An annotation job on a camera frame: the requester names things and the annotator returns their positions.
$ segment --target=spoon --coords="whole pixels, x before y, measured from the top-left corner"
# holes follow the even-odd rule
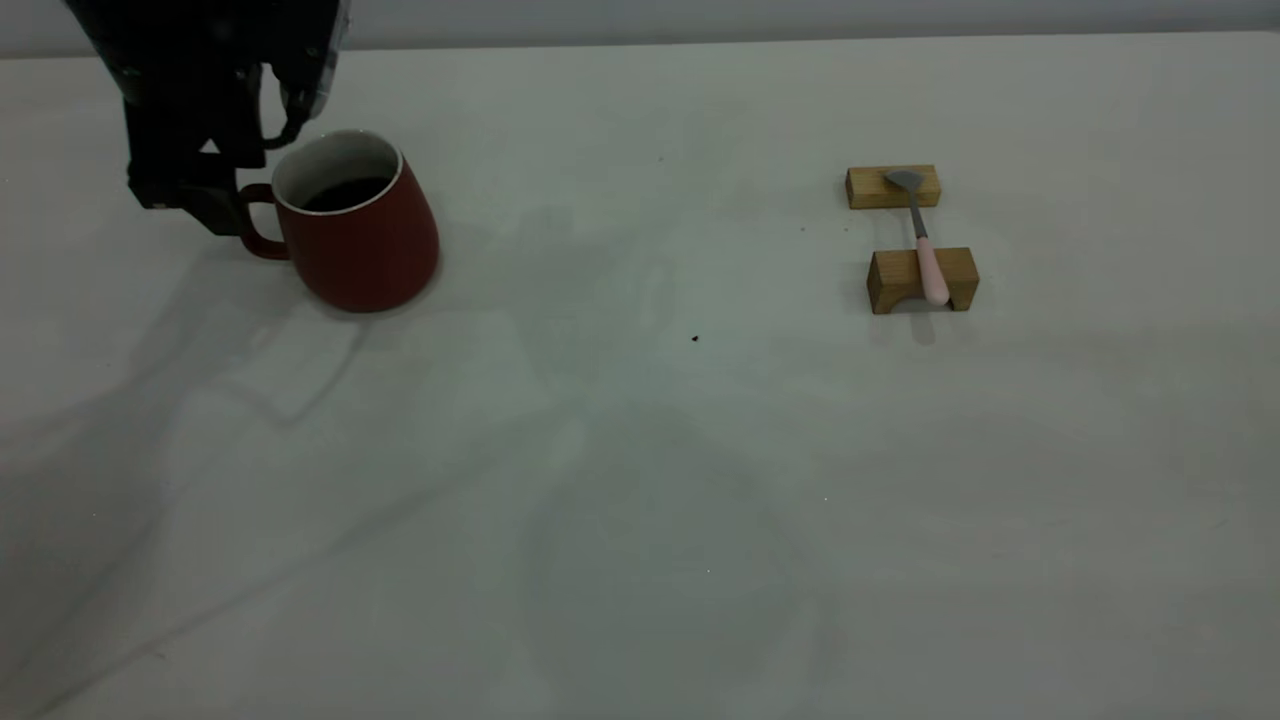
[[[924,286],[924,297],[933,305],[946,305],[951,300],[951,292],[947,290],[947,282],[942,278],[938,256],[933,254],[933,243],[929,242],[929,233],[924,231],[924,219],[920,218],[920,204],[915,199],[915,191],[924,182],[924,176],[915,170],[890,170],[884,173],[884,179],[905,190],[911,201],[911,223],[915,224],[915,256],[920,260],[920,283]]]

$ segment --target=coffee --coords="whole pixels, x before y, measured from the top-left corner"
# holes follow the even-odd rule
[[[307,200],[306,204],[302,205],[302,209],[311,213],[334,213],[338,210],[346,210],[347,208],[355,208],[361,202],[371,200],[381,192],[388,183],[390,183],[390,179],[388,178],[360,178],[347,181],[328,190],[321,190],[315,197]]]

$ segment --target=table surface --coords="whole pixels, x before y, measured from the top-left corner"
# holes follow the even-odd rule
[[[1275,717],[1277,67],[347,54],[305,136],[443,238],[347,316],[136,205],[97,60],[0,63],[0,716]],[[870,314],[899,163],[969,313]]]

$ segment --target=wooden stand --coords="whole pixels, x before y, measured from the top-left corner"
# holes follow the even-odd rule
[[[951,309],[968,310],[973,295],[978,292],[978,265],[968,247],[941,247],[934,251],[942,277],[951,291]],[[920,261],[914,250],[887,250],[872,255],[872,268],[867,273],[867,292],[872,297],[872,313],[884,315],[901,300],[924,297],[920,284]]]
[[[872,208],[908,208],[906,191],[884,179],[886,170],[915,170],[924,176],[924,183],[915,192],[920,208],[933,208],[942,197],[938,183],[938,170],[933,165],[886,165],[883,168],[849,168],[845,177],[845,192],[849,195],[849,208],[868,210]]]

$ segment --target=red mug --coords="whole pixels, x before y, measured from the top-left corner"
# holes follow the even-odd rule
[[[241,190],[243,202],[271,202],[284,242],[252,224],[244,247],[293,260],[312,292],[352,313],[389,310],[413,299],[435,272],[440,234],[404,154],[358,129],[323,135],[287,155],[271,184]]]

